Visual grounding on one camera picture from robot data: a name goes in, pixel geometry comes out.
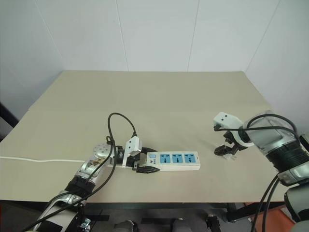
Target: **table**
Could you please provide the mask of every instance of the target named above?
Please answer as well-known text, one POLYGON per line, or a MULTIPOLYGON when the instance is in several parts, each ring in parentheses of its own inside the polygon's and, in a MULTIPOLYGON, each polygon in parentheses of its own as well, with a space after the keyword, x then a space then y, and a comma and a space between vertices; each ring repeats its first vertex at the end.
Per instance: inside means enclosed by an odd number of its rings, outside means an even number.
MULTIPOLYGON (((227 112, 245 121, 269 108, 243 72, 63 71, 0 143, 0 155, 87 159, 105 142, 108 115, 120 112, 134 123, 143 146, 196 150, 201 168, 153 174, 117 168, 89 202, 257 202, 275 169, 255 147, 238 152, 235 161, 214 155, 224 132, 213 131, 213 118, 227 112)), ((130 125, 117 116, 111 124, 116 144, 124 146, 130 125)), ((80 165, 0 159, 0 199, 49 201, 80 165)), ((272 200, 282 201, 286 190, 278 185, 272 200)))

